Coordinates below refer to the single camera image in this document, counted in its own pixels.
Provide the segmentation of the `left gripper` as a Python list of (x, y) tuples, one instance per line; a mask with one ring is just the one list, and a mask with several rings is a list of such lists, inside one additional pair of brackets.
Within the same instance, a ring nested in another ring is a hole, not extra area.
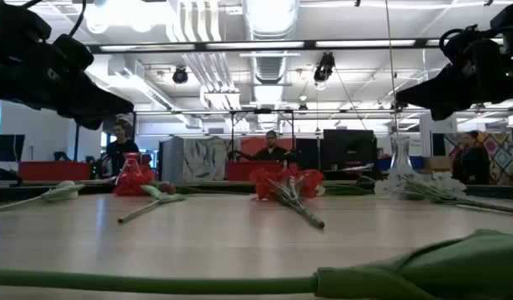
[(87, 129), (98, 129), (109, 116), (131, 113), (133, 104), (97, 86), (85, 73), (92, 53), (73, 37), (35, 42), (17, 54), (0, 49), (0, 98), (31, 108), (58, 108)]

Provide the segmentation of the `red flower bunch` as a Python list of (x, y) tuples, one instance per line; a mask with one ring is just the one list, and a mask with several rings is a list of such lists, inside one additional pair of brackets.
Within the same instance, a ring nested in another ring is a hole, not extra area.
[(171, 182), (157, 181), (154, 177), (154, 172), (150, 168), (125, 168), (117, 177), (115, 181), (115, 189), (113, 193), (117, 196), (144, 196), (146, 191), (144, 186), (150, 186), (158, 189), (161, 193), (168, 195), (179, 194), (234, 194), (245, 195), (252, 192), (250, 186), (176, 186)]
[(259, 201), (274, 201), (304, 218), (311, 226), (324, 229), (325, 223), (304, 204), (316, 198), (323, 175), (317, 170), (292, 171), (289, 168), (277, 172), (257, 169), (249, 175)]

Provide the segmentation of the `white tulip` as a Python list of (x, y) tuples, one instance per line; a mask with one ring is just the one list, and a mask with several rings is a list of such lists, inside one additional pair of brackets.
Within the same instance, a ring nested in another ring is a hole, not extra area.
[(0, 212), (13, 210), (34, 203), (53, 203), (61, 200), (71, 200), (77, 198), (78, 192), (84, 187), (84, 184), (76, 184), (72, 181), (64, 181), (59, 183), (56, 187), (40, 194), (39, 196), (2, 205), (0, 206)]
[(398, 257), (320, 267), (308, 277), (153, 278), (0, 270), (0, 286), (167, 295), (280, 295), (373, 300), (513, 300), (513, 234), (481, 229)]

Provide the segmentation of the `bright red tulip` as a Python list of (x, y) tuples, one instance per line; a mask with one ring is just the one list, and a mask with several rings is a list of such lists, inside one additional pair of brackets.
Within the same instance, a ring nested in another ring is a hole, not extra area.
[(155, 186), (152, 185), (141, 185), (140, 186), (143, 191), (145, 191), (152, 200), (149, 202), (149, 204), (145, 205), (144, 207), (138, 208), (133, 210), (132, 212), (129, 212), (128, 214), (119, 217), (118, 223), (124, 224), (128, 223), (131, 220), (154, 210), (155, 208), (158, 208), (164, 204), (168, 203), (176, 203), (176, 202), (182, 202), (186, 199), (186, 196), (183, 194), (168, 194), (165, 192), (161, 192), (159, 189), (157, 189)]

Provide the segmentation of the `red glass vase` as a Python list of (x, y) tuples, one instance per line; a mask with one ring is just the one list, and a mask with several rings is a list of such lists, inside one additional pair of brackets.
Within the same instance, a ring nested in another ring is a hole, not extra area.
[(123, 165), (121, 175), (143, 174), (141, 167), (142, 155), (138, 152), (128, 152), (124, 154), (125, 163)]

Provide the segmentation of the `person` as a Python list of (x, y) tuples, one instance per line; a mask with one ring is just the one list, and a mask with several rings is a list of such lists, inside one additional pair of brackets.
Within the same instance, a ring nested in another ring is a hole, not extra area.
[(116, 140), (106, 147), (106, 154), (111, 161), (112, 175), (117, 177), (126, 161), (126, 153), (138, 153), (138, 145), (128, 137), (126, 122), (116, 122), (113, 132)]
[(246, 154), (240, 151), (236, 153), (251, 161), (276, 161), (291, 163), (296, 159), (296, 153), (292, 150), (287, 150), (278, 145), (277, 133), (270, 130), (265, 134), (266, 146), (259, 150), (256, 154)]
[(478, 137), (478, 131), (462, 134), (460, 150), (453, 159), (453, 178), (465, 185), (487, 185), (489, 183), (490, 159)]

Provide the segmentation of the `red bin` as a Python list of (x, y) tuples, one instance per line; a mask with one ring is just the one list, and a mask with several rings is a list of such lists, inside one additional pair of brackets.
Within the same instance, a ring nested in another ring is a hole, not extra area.
[(228, 162), (226, 178), (230, 182), (247, 181), (256, 183), (264, 179), (280, 179), (283, 175), (291, 175), (299, 171), (296, 163), (285, 166), (275, 161), (242, 161)]
[(89, 180), (90, 165), (85, 162), (21, 162), (18, 176), (24, 181)]

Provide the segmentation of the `blue bin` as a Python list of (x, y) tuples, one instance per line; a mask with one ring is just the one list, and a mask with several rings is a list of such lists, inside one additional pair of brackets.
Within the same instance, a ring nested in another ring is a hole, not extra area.
[[(387, 171), (390, 169), (392, 157), (383, 157), (379, 159), (380, 171)], [(414, 170), (420, 170), (424, 167), (424, 160), (421, 156), (411, 156), (410, 163)]]

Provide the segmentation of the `small black monitor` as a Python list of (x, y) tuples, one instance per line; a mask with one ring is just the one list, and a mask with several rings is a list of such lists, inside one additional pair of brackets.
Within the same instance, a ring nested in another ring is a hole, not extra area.
[(22, 158), (24, 135), (0, 135), (0, 162), (19, 162)]

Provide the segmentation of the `large black monitor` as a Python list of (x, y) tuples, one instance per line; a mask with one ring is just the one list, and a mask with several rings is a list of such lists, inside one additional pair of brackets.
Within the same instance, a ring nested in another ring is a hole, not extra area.
[(371, 130), (325, 129), (320, 150), (325, 171), (374, 164), (377, 159), (376, 138)]

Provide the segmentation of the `grey leaf-print panel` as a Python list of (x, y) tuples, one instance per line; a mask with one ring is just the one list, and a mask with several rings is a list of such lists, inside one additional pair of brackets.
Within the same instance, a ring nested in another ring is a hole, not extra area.
[(171, 137), (159, 143), (158, 178), (171, 183), (223, 181), (232, 147), (239, 140)]

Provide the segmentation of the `black rig bar with lights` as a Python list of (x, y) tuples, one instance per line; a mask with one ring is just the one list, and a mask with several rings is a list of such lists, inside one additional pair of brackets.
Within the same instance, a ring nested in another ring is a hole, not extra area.
[(258, 51), (346, 51), (438, 48), (439, 40), (416, 39), (360, 39), (360, 40), (271, 40), (233, 42), (166, 42), (134, 44), (88, 44), (92, 54), (115, 53), (221, 53)]

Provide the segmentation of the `orange partition panel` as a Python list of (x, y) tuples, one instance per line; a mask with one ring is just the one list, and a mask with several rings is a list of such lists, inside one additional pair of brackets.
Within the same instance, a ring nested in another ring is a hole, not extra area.
[[(280, 139), (277, 138), (277, 141), (278, 141), (278, 145), (282, 147), (282, 145), (280, 144)], [(265, 146), (266, 146), (265, 138), (261, 138), (261, 137), (247, 138), (241, 142), (241, 152), (254, 155), (259, 150), (264, 148)]]

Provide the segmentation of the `black aluminium table frame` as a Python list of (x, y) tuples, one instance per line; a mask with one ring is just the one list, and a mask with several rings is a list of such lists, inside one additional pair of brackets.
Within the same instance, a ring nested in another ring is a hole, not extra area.
[[(54, 184), (48, 182), (42, 183), (24, 183), (19, 187), (9, 187), (0, 185), (0, 203), (26, 200), (39, 196), (54, 188)], [(111, 183), (85, 183), (78, 194), (96, 195), (111, 194), (114, 185)], [(175, 190), (182, 192), (217, 192), (217, 193), (254, 193), (254, 185), (250, 182), (197, 182), (194, 184), (176, 184)], [(466, 191), (470, 196), (484, 198), (513, 199), (513, 186), (469, 186)]]

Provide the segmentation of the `silver ventilation duct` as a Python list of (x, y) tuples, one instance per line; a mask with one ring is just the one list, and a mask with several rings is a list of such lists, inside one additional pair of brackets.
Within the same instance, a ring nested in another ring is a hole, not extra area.
[[(299, 0), (242, 0), (245, 29), (250, 41), (290, 40), (295, 35)], [(286, 57), (253, 57), (257, 83), (279, 83)]]

